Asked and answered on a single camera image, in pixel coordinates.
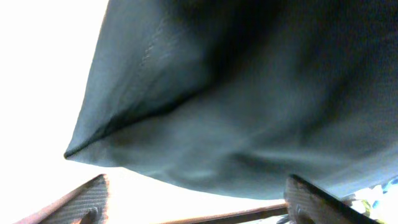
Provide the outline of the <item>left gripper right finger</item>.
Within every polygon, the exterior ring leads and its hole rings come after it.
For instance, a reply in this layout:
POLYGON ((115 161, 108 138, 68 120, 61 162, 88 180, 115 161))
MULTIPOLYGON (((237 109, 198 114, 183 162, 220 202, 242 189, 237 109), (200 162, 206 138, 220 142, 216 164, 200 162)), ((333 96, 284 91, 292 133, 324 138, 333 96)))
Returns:
POLYGON ((286 180, 284 198, 293 224, 378 224, 295 174, 286 180))

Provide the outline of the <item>black garment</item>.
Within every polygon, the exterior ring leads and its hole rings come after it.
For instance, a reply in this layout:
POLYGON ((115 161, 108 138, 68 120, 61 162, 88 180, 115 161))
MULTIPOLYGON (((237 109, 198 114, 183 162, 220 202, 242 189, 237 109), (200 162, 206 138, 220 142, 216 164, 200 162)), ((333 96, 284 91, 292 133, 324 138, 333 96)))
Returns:
POLYGON ((111 0, 65 158, 211 194, 397 175, 397 2, 111 0))

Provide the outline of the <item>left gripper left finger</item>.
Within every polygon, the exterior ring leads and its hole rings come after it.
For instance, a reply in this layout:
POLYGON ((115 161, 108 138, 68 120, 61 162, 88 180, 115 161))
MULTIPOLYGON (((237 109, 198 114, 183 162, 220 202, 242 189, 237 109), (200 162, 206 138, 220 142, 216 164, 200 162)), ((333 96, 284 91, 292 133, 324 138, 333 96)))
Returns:
POLYGON ((17 224, 104 224, 108 220, 109 181, 100 174, 17 224))

